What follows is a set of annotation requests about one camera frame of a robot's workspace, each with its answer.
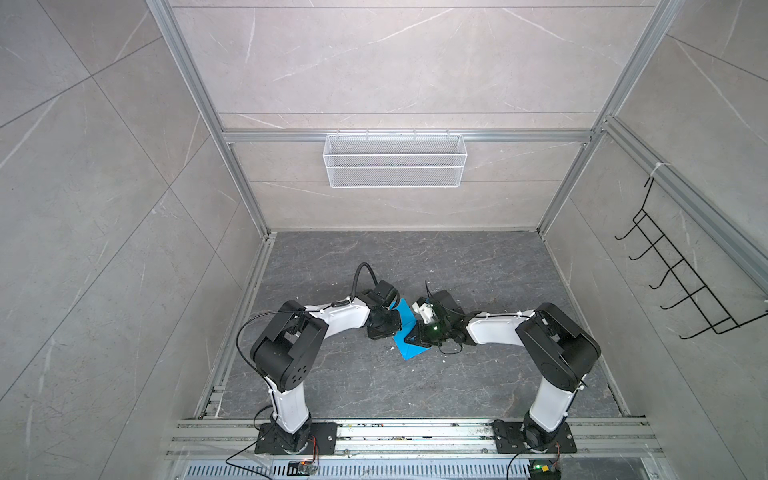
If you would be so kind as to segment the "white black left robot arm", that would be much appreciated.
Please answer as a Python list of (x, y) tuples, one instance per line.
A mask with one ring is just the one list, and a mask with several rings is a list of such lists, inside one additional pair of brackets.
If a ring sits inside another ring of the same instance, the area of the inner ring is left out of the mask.
[(381, 281), (372, 289), (326, 305), (284, 303), (252, 345), (249, 360), (265, 379), (276, 425), (295, 434), (310, 422), (303, 382), (324, 341), (347, 330), (364, 328), (371, 339), (394, 336), (402, 320), (400, 294)]

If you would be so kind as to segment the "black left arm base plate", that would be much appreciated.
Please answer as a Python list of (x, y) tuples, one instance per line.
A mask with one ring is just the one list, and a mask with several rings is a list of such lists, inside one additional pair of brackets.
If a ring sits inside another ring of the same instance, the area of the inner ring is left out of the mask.
[(254, 447), (256, 454), (332, 455), (337, 442), (338, 424), (308, 420), (295, 433), (287, 433), (275, 422), (260, 425)]

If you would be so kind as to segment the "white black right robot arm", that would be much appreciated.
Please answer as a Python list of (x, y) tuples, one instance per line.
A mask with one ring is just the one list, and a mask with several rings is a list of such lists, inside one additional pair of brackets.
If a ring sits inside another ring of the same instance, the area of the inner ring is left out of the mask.
[(445, 290), (419, 298), (412, 311), (416, 324), (405, 342), (422, 348), (458, 345), (511, 345), (525, 349), (542, 375), (524, 428), (543, 438), (565, 423), (584, 378), (601, 356), (597, 341), (557, 305), (544, 302), (532, 310), (489, 313), (464, 311)]

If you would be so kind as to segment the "blue square paper sheet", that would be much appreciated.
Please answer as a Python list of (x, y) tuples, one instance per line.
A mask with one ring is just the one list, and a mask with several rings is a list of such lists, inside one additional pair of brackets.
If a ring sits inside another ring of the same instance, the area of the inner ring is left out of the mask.
[(407, 305), (406, 300), (400, 299), (395, 305), (395, 309), (400, 314), (401, 328), (394, 334), (393, 340), (403, 359), (410, 360), (411, 358), (426, 352), (428, 348), (413, 345), (405, 341), (406, 336), (410, 334), (416, 326), (416, 318), (410, 307)]

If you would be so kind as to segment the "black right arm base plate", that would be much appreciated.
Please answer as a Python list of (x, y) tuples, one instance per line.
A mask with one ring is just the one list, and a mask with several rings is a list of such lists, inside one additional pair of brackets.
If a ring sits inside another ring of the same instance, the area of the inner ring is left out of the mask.
[(545, 431), (528, 417), (523, 421), (496, 419), (490, 426), (499, 454), (573, 454), (578, 451), (567, 422), (562, 422), (552, 432)]

